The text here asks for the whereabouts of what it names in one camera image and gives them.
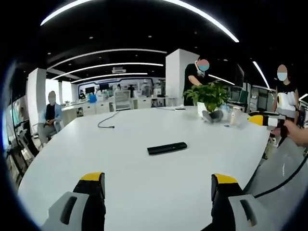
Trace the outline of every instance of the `green plant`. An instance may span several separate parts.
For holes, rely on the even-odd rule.
[[[227,90],[220,83],[193,86],[185,91],[183,96],[187,99],[192,98],[194,104],[204,103],[209,112],[213,112],[216,107],[220,107],[228,99]]]

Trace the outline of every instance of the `black remote control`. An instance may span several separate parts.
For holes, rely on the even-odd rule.
[[[187,144],[184,142],[181,142],[181,143],[173,143],[173,144],[167,144],[167,145],[148,148],[148,152],[149,152],[149,155],[157,155],[157,154],[163,154],[163,153],[169,153],[169,152],[182,150],[185,148],[187,148]]]

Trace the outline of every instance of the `conference table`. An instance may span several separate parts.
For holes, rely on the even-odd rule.
[[[211,175],[243,189],[267,145],[266,127],[210,124],[196,107],[150,108],[80,117],[56,134],[30,165],[18,195],[41,226],[48,209],[87,173],[105,173],[106,231],[200,231],[211,223]],[[148,147],[185,142],[187,149],[149,156]]]

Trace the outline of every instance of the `black cable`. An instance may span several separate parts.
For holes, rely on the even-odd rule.
[[[22,153],[22,148],[21,148],[21,145],[19,144],[19,141],[18,141],[18,138],[17,138],[17,134],[16,134],[16,130],[15,130],[15,124],[14,124],[14,115],[13,115],[13,88],[12,88],[12,91],[11,91],[11,111],[12,111],[12,122],[13,122],[13,130],[14,130],[14,135],[15,135],[15,139],[16,139],[16,143],[17,143],[17,146],[19,148],[19,151],[20,151],[20,155],[26,165],[26,167],[28,168],[28,164],[23,156],[23,153]]]
[[[111,118],[113,118],[116,114],[118,114],[120,111],[117,111],[116,113],[114,113],[112,116],[110,116],[110,117],[108,117],[108,118],[106,118],[106,119],[104,119],[104,120],[102,120],[101,122],[99,122],[98,124],[97,124],[97,127],[98,128],[115,128],[114,126],[100,126],[100,124],[102,123],[102,122],[105,122],[106,120],[108,120],[108,119],[111,119]]]
[[[262,192],[262,193],[256,195],[255,198],[258,198],[258,197],[264,196],[264,195],[266,195],[266,194],[272,193],[273,191],[275,191],[275,190],[281,188],[282,186],[284,186],[285,184],[287,184],[290,180],[293,179],[293,177],[295,177],[295,175],[296,175],[296,174],[300,171],[300,169],[304,166],[305,162],[307,161],[307,158],[308,158],[308,154],[305,156],[303,162],[298,166],[298,168],[295,170],[295,172],[294,172],[291,176],[289,176],[288,179],[286,179],[284,182],[282,182],[281,184],[277,185],[276,187],[274,187],[274,188],[272,188],[272,189],[270,189],[270,190],[267,190],[267,191],[265,191],[265,192]]]

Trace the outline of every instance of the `light blue jacket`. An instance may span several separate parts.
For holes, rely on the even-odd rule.
[[[46,123],[46,108],[47,107],[45,107],[45,110],[41,113],[39,123]],[[56,131],[59,132],[61,130],[60,122],[62,121],[62,109],[61,106],[58,104],[54,105],[54,119],[55,122],[53,125]]]

